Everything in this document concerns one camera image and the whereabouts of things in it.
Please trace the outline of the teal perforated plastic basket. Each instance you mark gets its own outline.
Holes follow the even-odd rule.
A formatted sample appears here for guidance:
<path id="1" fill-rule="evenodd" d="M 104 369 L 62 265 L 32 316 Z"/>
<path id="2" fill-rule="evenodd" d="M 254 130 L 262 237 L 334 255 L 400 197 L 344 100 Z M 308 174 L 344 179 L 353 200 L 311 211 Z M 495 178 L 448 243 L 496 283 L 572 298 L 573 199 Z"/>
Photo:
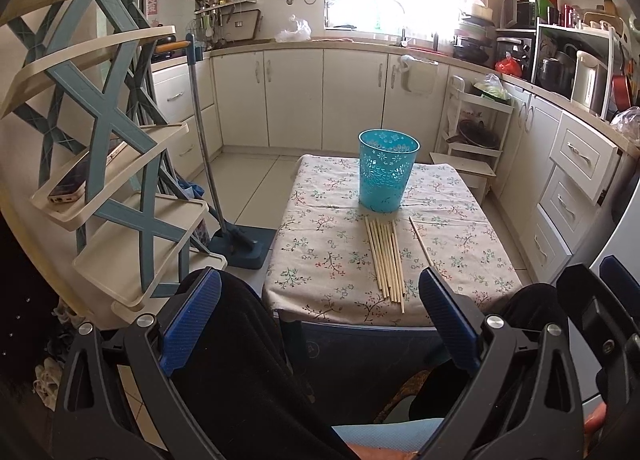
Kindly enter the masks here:
<path id="1" fill-rule="evenodd" d="M 399 209 L 420 142 L 390 129 L 359 134 L 359 201 L 369 211 L 388 214 Z"/>

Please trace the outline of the floral tablecloth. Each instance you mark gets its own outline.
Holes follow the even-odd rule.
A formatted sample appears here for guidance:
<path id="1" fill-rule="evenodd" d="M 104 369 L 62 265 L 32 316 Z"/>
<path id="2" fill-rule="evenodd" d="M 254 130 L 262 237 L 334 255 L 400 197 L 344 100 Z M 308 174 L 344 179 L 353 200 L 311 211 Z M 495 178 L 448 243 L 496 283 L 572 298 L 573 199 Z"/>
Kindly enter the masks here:
<path id="1" fill-rule="evenodd" d="M 416 164 L 400 208 L 359 201 L 359 162 L 304 155 L 274 239 L 262 298 L 286 321 L 427 327 L 427 266 L 488 311 L 521 281 L 457 171 Z"/>

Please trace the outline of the red plastic bag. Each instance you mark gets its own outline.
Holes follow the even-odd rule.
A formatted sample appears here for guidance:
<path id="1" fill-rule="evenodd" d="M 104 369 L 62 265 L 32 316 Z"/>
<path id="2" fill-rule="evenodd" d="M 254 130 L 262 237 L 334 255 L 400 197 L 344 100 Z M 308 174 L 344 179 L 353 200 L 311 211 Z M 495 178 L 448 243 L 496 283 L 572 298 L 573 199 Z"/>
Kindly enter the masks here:
<path id="1" fill-rule="evenodd" d="M 511 75 L 517 78 L 521 78 L 523 76 L 523 70 L 520 62 L 513 58 L 510 52 L 508 52 L 503 59 L 495 63 L 495 70 L 503 75 Z"/>

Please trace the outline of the cream teal shelf rack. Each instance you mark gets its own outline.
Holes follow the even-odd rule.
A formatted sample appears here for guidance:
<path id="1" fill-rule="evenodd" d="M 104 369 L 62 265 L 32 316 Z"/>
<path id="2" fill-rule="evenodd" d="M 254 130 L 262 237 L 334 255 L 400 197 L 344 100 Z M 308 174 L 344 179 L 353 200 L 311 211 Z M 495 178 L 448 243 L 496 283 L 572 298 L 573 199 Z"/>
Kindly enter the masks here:
<path id="1" fill-rule="evenodd" d="M 191 198 L 170 149 L 151 59 L 167 26 L 140 0 L 1 0 L 1 212 L 62 300 L 103 329 L 157 311 L 209 250 L 210 206 Z M 112 138 L 127 143 L 110 166 Z M 84 195 L 48 194 L 87 154 Z"/>

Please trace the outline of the wooden chopstick bundle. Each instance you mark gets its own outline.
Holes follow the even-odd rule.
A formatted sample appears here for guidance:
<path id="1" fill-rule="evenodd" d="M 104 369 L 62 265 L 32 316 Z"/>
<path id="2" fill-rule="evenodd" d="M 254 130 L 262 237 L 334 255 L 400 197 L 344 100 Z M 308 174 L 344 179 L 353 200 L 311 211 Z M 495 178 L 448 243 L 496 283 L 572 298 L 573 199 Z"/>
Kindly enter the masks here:
<path id="1" fill-rule="evenodd" d="M 368 216 L 364 219 L 372 254 L 373 267 L 384 299 L 400 306 L 406 312 L 406 286 L 401 255 L 393 220 Z"/>

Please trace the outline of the wall utensil rack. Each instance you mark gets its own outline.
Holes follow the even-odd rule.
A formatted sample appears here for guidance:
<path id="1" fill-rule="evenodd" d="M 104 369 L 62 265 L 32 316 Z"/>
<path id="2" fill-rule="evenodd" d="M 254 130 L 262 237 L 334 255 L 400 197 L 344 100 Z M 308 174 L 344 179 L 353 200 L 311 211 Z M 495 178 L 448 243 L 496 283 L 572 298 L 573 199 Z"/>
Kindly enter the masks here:
<path id="1" fill-rule="evenodd" d="M 219 49 L 257 36 L 262 12 L 258 0 L 193 0 L 189 32 L 205 47 Z"/>

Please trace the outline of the white plastic bag on counter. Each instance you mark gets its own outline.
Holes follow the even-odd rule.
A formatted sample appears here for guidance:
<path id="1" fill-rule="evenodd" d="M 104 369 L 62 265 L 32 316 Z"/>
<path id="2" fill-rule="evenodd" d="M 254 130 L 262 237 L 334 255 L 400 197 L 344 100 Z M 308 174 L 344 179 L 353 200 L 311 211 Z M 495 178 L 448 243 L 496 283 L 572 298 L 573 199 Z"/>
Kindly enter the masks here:
<path id="1" fill-rule="evenodd" d="M 305 19 L 298 18 L 295 14 L 292 14 L 288 18 L 286 27 L 281 30 L 274 40 L 276 42 L 308 42 L 311 40 L 311 27 Z"/>

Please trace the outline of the kitchen faucet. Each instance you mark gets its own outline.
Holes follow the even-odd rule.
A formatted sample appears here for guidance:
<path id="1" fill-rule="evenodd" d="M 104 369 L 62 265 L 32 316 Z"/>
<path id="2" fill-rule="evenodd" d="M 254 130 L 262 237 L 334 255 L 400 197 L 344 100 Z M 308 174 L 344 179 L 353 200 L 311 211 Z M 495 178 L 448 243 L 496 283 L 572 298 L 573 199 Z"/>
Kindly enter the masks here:
<path id="1" fill-rule="evenodd" d="M 408 46 L 406 10 L 404 5 L 401 2 L 398 2 L 397 4 L 401 12 L 400 19 L 399 19 L 399 24 L 401 25 L 401 29 L 400 29 L 400 35 L 398 36 L 397 46 L 406 48 Z"/>

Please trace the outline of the white tiered kitchen cart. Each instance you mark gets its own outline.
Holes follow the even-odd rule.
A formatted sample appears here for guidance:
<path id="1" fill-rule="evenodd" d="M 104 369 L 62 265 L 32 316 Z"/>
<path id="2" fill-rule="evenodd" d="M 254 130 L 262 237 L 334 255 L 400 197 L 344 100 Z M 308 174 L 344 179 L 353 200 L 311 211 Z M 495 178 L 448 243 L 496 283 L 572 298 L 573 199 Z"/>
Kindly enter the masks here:
<path id="1" fill-rule="evenodd" d="M 496 74 L 473 75 L 471 78 L 450 74 L 436 152 L 482 161 L 497 172 L 514 110 L 514 99 Z M 500 138 L 500 148 L 489 150 L 466 143 L 448 142 L 449 137 L 457 134 L 461 120 L 483 121 L 484 126 Z"/>

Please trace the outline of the small white step stool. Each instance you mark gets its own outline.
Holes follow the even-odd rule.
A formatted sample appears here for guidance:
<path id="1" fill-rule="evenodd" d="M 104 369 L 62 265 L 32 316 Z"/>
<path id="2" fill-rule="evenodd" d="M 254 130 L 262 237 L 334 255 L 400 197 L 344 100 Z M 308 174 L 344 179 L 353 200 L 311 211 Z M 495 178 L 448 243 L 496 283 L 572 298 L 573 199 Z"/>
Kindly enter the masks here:
<path id="1" fill-rule="evenodd" d="M 496 173 L 487 163 L 437 152 L 431 152 L 430 157 L 434 164 L 448 164 L 453 167 L 476 201 L 480 204 L 484 202 L 491 181 L 496 178 Z"/>

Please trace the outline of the smartphone on shelf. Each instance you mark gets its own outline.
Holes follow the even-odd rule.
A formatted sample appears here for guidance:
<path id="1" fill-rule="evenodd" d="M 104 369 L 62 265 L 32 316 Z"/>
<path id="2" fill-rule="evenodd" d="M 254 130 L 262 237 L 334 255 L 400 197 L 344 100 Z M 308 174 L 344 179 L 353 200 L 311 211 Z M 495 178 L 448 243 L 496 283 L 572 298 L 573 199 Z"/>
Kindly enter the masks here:
<path id="1" fill-rule="evenodd" d="M 126 148 L 127 143 L 120 138 L 112 138 L 105 161 L 108 167 L 119 153 Z M 54 205 L 70 204 L 80 199 L 86 189 L 86 180 L 88 178 L 90 164 L 90 154 L 87 153 L 52 189 L 48 194 L 48 200 Z"/>

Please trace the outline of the white hanging trash bin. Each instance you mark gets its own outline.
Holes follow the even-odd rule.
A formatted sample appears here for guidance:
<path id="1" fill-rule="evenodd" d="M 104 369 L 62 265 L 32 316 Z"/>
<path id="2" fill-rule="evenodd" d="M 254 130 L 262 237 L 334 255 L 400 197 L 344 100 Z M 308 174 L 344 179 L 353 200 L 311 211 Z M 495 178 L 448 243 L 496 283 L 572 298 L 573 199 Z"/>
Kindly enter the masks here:
<path id="1" fill-rule="evenodd" d="M 405 54 L 400 57 L 399 63 L 402 88 L 411 94 L 428 96 L 432 93 L 438 74 L 436 61 L 416 59 Z"/>

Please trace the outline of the wooden chopstick apart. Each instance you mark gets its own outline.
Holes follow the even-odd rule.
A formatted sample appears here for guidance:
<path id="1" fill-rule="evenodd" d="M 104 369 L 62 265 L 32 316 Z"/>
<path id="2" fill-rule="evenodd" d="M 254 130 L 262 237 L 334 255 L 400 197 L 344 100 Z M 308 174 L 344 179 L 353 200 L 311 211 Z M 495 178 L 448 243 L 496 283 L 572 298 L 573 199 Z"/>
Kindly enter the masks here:
<path id="1" fill-rule="evenodd" d="M 427 247 L 423 241 L 422 235 L 420 234 L 420 230 L 418 228 L 418 226 L 416 225 L 416 222 L 413 220 L 413 218 L 411 216 L 409 216 L 409 223 L 411 225 L 411 228 L 414 232 L 414 234 L 416 235 L 416 239 L 418 240 L 419 244 L 420 244 L 420 248 L 426 258 L 427 264 L 431 267 L 434 268 L 434 261 L 431 258 L 430 252 L 427 250 Z"/>

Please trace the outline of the black pan in cart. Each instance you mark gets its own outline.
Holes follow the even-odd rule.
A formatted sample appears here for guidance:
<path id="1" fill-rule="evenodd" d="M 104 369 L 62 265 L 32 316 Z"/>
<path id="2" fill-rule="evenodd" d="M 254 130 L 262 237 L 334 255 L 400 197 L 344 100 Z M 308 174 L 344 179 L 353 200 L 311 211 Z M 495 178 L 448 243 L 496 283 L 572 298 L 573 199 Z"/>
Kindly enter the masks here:
<path id="1" fill-rule="evenodd" d="M 460 142 L 489 150 L 500 148 L 500 138 L 484 126 L 483 121 L 461 120 L 457 134 L 449 137 L 448 142 Z"/>

